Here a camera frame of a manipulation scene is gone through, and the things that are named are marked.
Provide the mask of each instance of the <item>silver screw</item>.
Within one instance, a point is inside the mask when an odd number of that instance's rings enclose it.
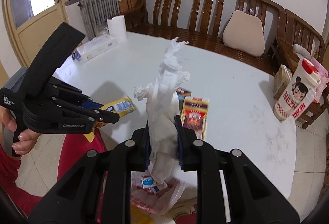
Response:
[[[203,141],[200,139],[196,139],[193,141],[193,145],[197,147],[201,147],[203,145]]]
[[[239,149],[234,149],[232,151],[232,154],[235,156],[235,157],[240,157],[242,155],[242,151],[240,151]]]
[[[97,155],[97,152],[94,149],[91,149],[87,152],[88,157],[95,157]]]
[[[126,145],[127,147],[132,147],[132,146],[135,145],[135,141],[133,141],[132,139],[127,140],[127,141],[125,142],[125,145]]]

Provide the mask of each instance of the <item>table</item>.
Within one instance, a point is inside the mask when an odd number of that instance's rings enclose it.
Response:
[[[145,127],[146,99],[134,99],[134,87],[153,82],[169,40],[128,33],[128,40],[86,63],[70,58],[55,76],[83,90],[94,101],[106,104],[128,95],[136,111],[102,130],[116,142],[129,139]],[[244,154],[288,198],[296,159],[293,119],[279,122],[273,114],[273,76],[232,58],[185,46],[183,71],[191,74],[182,84],[193,96],[209,98],[205,140],[214,148]],[[177,167],[173,175],[197,185],[196,173]]]

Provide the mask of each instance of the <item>beige cushion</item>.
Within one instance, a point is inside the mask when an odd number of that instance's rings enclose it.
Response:
[[[225,46],[259,57],[265,50],[261,20],[240,10],[233,12],[223,33]]]

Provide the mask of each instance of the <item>red bottle cap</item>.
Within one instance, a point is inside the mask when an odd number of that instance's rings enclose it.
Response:
[[[308,73],[311,74],[312,72],[319,72],[317,68],[315,68],[311,63],[309,63],[306,59],[302,60],[302,67],[304,70]]]

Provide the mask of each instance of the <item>wooden bench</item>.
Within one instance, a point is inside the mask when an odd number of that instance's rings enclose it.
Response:
[[[210,50],[246,64],[252,65],[271,75],[278,70],[278,63],[284,61],[280,44],[285,42],[286,13],[282,6],[271,0],[237,0],[236,9],[260,18],[265,26],[269,9],[274,12],[274,36],[270,41],[267,54],[254,57],[247,53],[229,48],[222,41],[220,24],[224,0],[193,0],[187,29],[178,27],[178,18],[182,0],[155,0],[151,23],[147,11],[147,0],[137,0],[135,7],[122,13],[125,15],[127,30],[148,34],[165,39],[179,37],[179,41],[189,41],[191,46]]]
[[[306,21],[298,17],[296,14],[286,9],[287,14],[287,25],[285,28],[285,44],[282,43],[282,50],[284,51],[285,58],[292,72],[297,68],[299,58],[292,51],[293,44],[299,44],[303,46],[308,52],[311,53],[313,40],[317,39],[320,43],[317,61],[322,63],[325,45],[321,34],[319,34],[311,25]],[[303,129],[306,129],[310,124],[312,124],[329,106],[328,102],[328,88],[326,88],[323,93],[324,103],[320,105],[319,103],[313,102],[307,110],[300,116],[306,122],[303,123]],[[313,116],[308,116],[306,113],[311,112]]]

